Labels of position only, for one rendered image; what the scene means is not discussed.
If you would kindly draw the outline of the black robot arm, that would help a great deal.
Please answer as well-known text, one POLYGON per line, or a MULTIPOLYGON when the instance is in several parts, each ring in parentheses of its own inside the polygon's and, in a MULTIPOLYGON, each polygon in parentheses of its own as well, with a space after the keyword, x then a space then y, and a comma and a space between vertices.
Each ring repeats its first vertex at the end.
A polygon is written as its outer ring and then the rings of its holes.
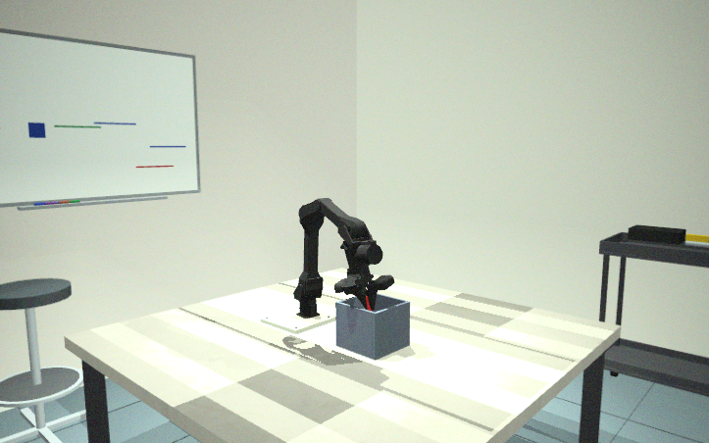
MULTIPOLYGON (((330 198, 319 198, 303 205, 298 214, 304 228, 304 270, 299 276, 293 296, 299 301, 299 313, 296 315, 308 319, 321 315, 317 313, 316 298, 322 298, 324 288, 324 279, 318 273, 318 251, 319 230, 325 216, 337 226, 338 234, 344 240, 340 249, 344 249, 348 265, 376 265, 380 263, 383 252, 365 223, 345 214, 330 198)), ((345 295, 358 294, 368 283, 361 271, 356 272, 347 272, 341 285, 345 295)))

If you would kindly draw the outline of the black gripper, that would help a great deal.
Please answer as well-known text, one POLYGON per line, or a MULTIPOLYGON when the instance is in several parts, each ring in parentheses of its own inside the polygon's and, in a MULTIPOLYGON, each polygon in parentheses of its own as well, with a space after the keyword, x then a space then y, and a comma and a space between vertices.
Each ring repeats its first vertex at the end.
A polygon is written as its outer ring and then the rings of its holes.
MULTIPOLYGON (((363 273, 365 278, 367 279, 367 284, 365 285, 364 288, 360 289, 360 292, 358 294, 350 294, 356 296, 364 308, 367 309, 367 301, 366 297, 368 297, 370 308, 373 311, 375 309, 375 303, 376 303, 376 298, 379 290, 386 290, 388 289, 392 284, 394 284, 394 278, 392 275, 381 275, 377 279, 372 280, 374 277, 373 274, 370 273, 369 269, 370 264, 358 264, 358 265, 348 265, 349 268, 347 271, 351 271, 352 273, 357 273, 356 270, 359 270, 363 273)), ((341 288, 341 285, 343 283, 345 278, 340 280, 334 285, 334 291, 335 293, 343 293, 344 291, 341 288)))

